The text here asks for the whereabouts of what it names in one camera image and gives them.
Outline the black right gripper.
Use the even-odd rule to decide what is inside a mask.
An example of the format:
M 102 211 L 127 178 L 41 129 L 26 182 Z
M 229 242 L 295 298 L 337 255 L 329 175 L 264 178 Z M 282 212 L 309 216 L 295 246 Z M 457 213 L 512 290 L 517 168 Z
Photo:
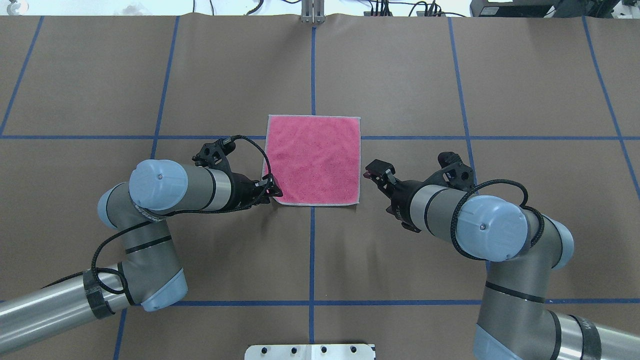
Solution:
M 415 233 L 425 230 L 426 198 L 419 193 L 425 187 L 422 182 L 397 180 L 394 166 L 380 159 L 365 166 L 363 177 L 390 199 L 386 212 L 398 219 L 403 228 Z

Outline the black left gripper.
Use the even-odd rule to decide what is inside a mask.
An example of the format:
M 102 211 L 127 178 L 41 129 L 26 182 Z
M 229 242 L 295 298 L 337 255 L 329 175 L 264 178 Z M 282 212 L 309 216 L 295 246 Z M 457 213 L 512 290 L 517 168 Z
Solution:
M 282 189 L 277 185 L 274 174 L 265 174 L 260 180 L 251 180 L 247 176 L 240 173 L 232 173 L 233 180 L 232 192 L 230 198 L 230 209 L 248 207 L 256 202 L 256 205 L 270 204 L 270 198 L 281 198 L 284 194 Z M 262 194 L 263 189 L 267 188 L 267 193 Z

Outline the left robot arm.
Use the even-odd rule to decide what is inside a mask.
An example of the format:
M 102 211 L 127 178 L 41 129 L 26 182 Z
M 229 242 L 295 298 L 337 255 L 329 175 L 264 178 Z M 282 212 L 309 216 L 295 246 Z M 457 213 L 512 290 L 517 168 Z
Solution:
M 181 214 L 228 214 L 282 195 L 268 173 L 259 180 L 210 166 L 168 159 L 140 162 L 128 181 L 106 191 L 98 216 L 116 233 L 103 241 L 88 269 L 1 305 L 1 353 L 30 346 L 114 316 L 129 306 L 147 312 L 174 305 L 188 292 L 168 226 Z

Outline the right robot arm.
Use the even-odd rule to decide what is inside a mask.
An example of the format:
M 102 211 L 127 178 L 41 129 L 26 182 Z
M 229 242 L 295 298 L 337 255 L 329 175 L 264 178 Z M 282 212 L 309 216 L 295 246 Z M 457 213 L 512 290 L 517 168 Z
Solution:
M 400 180 L 390 162 L 375 159 L 363 177 L 390 199 L 386 211 L 403 228 L 426 231 L 458 254 L 489 262 L 475 324 L 478 360 L 637 360 L 639 337 L 575 314 L 546 309 L 552 271 L 575 251 L 562 223 L 528 205 L 523 184 L 496 178 L 474 182 L 474 170 L 454 152 L 423 181 Z

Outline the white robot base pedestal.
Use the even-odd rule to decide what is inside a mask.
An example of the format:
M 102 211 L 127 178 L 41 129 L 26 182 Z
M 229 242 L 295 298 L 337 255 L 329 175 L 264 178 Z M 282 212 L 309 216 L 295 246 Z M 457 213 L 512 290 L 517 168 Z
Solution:
M 375 360 L 377 351 L 365 343 L 256 344 L 245 360 Z

